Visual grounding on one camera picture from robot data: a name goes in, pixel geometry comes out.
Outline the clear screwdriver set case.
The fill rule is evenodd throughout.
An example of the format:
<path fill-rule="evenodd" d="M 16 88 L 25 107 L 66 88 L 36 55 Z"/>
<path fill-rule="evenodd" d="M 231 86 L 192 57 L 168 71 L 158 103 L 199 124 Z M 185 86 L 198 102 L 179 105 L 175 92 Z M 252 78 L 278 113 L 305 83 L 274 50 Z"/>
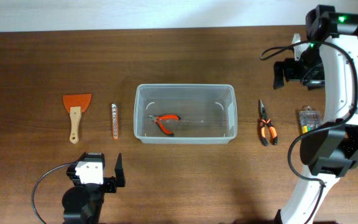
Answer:
<path fill-rule="evenodd" d="M 302 134 L 318 128 L 322 123 L 321 113 L 310 106 L 303 106 L 298 116 Z"/>

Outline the orange black long-nose pliers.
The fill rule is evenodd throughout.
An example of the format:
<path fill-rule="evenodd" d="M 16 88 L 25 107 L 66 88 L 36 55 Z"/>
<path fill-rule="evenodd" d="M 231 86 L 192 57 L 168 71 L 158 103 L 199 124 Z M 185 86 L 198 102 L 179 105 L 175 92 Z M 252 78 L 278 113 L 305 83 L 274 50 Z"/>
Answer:
<path fill-rule="evenodd" d="M 272 123 L 272 120 L 269 119 L 269 117 L 267 115 L 267 112 L 266 112 L 266 109 L 265 109 L 265 106 L 264 106 L 262 100 L 259 100 L 259 114 L 260 114 L 260 119 L 258 122 L 258 132 L 259 132 L 259 137 L 260 137 L 262 144 L 264 146 L 268 146 L 268 144 L 269 144 L 266 139 L 266 135 L 265 135 L 265 129 L 267 128 L 270 131 L 273 145 L 277 145 L 278 144 L 278 133 L 277 133 L 275 126 Z"/>

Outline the red small cutting pliers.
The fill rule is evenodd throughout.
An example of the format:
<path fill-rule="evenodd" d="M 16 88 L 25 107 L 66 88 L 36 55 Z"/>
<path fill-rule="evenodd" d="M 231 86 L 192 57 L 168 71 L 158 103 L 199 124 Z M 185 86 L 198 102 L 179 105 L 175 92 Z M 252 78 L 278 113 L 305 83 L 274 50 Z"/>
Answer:
<path fill-rule="evenodd" d="M 158 125 L 158 127 L 160 128 L 160 130 L 166 134 L 167 136 L 171 136 L 174 137 L 174 133 L 169 131 L 162 123 L 162 121 L 169 121 L 169 120 L 181 120 L 181 118 L 178 115 L 175 114 L 166 114 L 166 115 L 162 115 L 162 116 L 157 116 L 157 115 L 149 115 L 149 120 L 153 121 L 155 124 Z"/>

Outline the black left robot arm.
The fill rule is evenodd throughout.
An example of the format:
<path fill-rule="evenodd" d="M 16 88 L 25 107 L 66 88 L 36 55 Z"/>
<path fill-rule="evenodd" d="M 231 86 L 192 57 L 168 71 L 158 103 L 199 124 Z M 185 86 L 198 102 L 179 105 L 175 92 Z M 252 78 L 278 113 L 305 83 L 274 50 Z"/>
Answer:
<path fill-rule="evenodd" d="M 104 196 L 126 186 L 121 154 L 117 157 L 114 176 L 105 177 L 104 168 L 104 154 L 94 152 L 83 153 L 68 166 L 66 174 L 74 186 L 62 198 L 64 223 L 98 223 Z"/>

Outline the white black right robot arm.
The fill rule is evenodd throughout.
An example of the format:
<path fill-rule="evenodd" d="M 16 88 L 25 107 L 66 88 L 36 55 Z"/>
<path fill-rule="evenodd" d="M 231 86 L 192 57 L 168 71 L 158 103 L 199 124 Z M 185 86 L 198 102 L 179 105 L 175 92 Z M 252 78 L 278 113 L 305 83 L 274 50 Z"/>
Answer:
<path fill-rule="evenodd" d="M 322 123 L 296 138 L 303 169 L 275 223 L 311 223 L 329 190 L 358 166 L 358 14 L 319 5 L 306 15 L 307 39 L 294 35 L 293 58 L 276 62 L 274 88 L 299 81 L 325 89 Z"/>

